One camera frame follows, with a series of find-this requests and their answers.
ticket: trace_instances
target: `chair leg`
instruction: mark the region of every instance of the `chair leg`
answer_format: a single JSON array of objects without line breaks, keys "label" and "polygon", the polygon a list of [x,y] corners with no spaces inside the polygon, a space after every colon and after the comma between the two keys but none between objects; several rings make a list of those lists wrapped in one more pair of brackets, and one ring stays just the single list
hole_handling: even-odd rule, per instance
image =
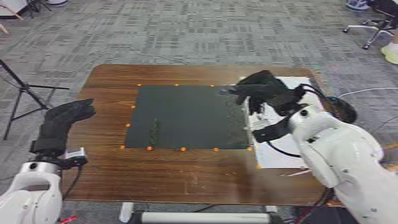
[{"label": "chair leg", "polygon": [[1,8],[5,8],[8,10],[8,12],[14,14],[15,18],[19,20],[23,20],[21,16],[17,15],[15,11],[5,6],[5,5],[0,5]]},{"label": "chair leg", "polygon": [[380,33],[381,33],[381,30],[376,30],[376,32],[373,33],[373,36],[371,36],[371,38],[369,38],[369,40],[367,40],[367,42],[365,42],[365,44],[364,44],[364,46],[362,46],[362,49],[364,49],[364,50],[369,49],[369,45],[371,45],[371,43],[374,42],[374,40],[376,40],[376,38],[378,38],[378,36],[380,36]]},{"label": "chair leg", "polygon": [[3,24],[0,23],[0,30],[3,31],[3,33],[7,33],[8,34],[8,31],[7,31],[7,29],[5,29],[5,27],[3,27]]}]

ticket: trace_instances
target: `tripod leg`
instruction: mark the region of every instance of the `tripod leg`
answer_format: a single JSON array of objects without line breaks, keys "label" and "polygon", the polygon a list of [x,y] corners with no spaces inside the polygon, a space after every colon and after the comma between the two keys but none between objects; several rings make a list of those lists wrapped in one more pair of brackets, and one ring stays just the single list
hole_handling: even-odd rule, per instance
[{"label": "tripod leg", "polygon": [[12,121],[14,121],[15,109],[17,109],[19,100],[21,100],[21,94],[23,94],[23,91],[19,90],[17,97],[15,97],[15,104],[14,104],[12,113],[10,113],[10,117],[8,117],[8,124],[7,124],[7,128],[5,128],[5,133],[3,133],[3,140],[7,140],[7,137],[8,137],[8,129],[10,129]]},{"label": "tripod leg", "polygon": [[53,10],[49,9],[46,3],[42,3],[42,1],[39,1],[39,4],[44,6],[44,8],[46,8],[47,11],[53,11]]},{"label": "tripod leg", "polygon": [[47,110],[46,100],[37,96],[31,89],[26,89],[26,94],[31,97],[35,103],[39,104],[40,108]]},{"label": "tripod leg", "polygon": [[33,88],[42,88],[42,89],[63,89],[69,90],[65,87],[56,87],[56,86],[42,86],[42,85],[28,85]]}]

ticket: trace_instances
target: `metal frame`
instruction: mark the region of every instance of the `metal frame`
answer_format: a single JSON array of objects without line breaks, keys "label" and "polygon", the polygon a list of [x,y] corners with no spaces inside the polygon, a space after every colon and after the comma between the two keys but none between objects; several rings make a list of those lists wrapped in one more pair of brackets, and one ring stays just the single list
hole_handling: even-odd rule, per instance
[{"label": "metal frame", "polygon": [[394,30],[396,28],[390,26],[392,24],[392,18],[387,18],[383,20],[371,20],[367,19],[364,22],[362,22],[362,25],[348,25],[342,32],[348,33],[349,29],[351,28],[364,28],[364,29],[373,29],[376,30],[376,32],[373,33],[367,41],[365,41],[365,44],[362,45],[362,49],[367,50],[369,49],[369,45],[371,43],[374,42],[378,36],[381,33],[389,34],[390,36],[394,36],[390,30]]},{"label": "metal frame", "polygon": [[[51,100],[51,96],[53,96],[55,90],[56,89],[69,90],[69,88],[56,87],[56,86],[28,85],[21,81],[15,73],[12,72],[12,70],[10,70],[7,64],[5,64],[5,62],[1,60],[0,60],[0,67],[5,69],[5,71],[8,73],[8,76],[10,76],[10,78],[14,79],[14,81],[15,81],[15,83],[19,85],[19,87],[17,87],[19,92],[17,92],[17,97],[15,97],[15,102],[14,102],[14,107],[12,107],[10,117],[8,117],[8,123],[7,123],[5,133],[3,133],[3,140],[7,140],[12,122],[19,118],[23,118],[24,116],[28,116],[33,112],[37,112],[39,110],[47,110],[53,107],[51,104],[49,104],[49,100]],[[51,92],[49,92],[49,95],[47,95],[46,100],[33,93],[31,88],[51,89]],[[31,111],[28,111],[26,113],[23,113],[19,116],[15,116],[15,110],[17,110],[17,106],[19,106],[19,101],[21,101],[21,95],[23,95],[23,93],[26,93],[28,96],[31,97],[35,103],[39,104],[39,108],[33,109]]]},{"label": "metal frame", "polygon": [[268,207],[271,213],[133,212],[133,202],[124,202],[118,220],[129,224],[282,224]]}]

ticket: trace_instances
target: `wooden table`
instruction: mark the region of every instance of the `wooden table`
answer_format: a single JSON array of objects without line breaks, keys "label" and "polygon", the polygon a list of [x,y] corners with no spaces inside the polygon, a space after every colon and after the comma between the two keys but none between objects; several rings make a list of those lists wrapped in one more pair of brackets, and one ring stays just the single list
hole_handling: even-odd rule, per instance
[{"label": "wooden table", "polygon": [[[74,124],[70,147],[85,147],[88,164],[69,200],[213,204],[310,205],[323,187],[294,169],[255,169],[246,150],[122,149],[138,85],[225,85],[269,70],[278,76],[316,74],[268,66],[99,65],[79,99],[94,98],[95,116]],[[65,187],[74,171],[65,172]]]}]

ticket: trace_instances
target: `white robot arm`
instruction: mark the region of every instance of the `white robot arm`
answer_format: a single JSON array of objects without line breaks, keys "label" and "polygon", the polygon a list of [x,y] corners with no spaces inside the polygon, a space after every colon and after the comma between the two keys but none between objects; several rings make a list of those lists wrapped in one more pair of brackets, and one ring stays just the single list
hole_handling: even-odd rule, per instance
[{"label": "white robot arm", "polygon": [[62,205],[58,175],[60,167],[55,164],[23,164],[8,190],[0,196],[0,217],[5,223],[56,222]]},{"label": "white robot arm", "polygon": [[86,163],[83,148],[65,153],[70,125],[94,115],[92,100],[74,101],[46,112],[33,159],[21,166],[7,192],[0,196],[0,219],[7,224],[53,224],[58,220],[62,195],[60,172]]},{"label": "white robot arm", "polygon": [[314,106],[293,114],[289,131],[312,175],[333,188],[358,223],[396,223],[398,176],[380,166],[383,153],[373,136]]},{"label": "white robot arm", "polygon": [[[223,93],[238,95],[236,103],[248,99],[248,112],[262,113],[266,103],[282,121],[254,130],[257,142],[269,142],[293,135],[300,157],[312,175],[326,188],[333,188],[337,199],[360,224],[394,224],[398,211],[398,176],[380,166],[383,151],[369,133],[355,125],[355,110],[337,98],[326,98],[312,87],[293,90],[268,71],[252,74]],[[314,93],[325,101],[344,104],[341,120],[312,105],[300,104],[303,94]]]}]

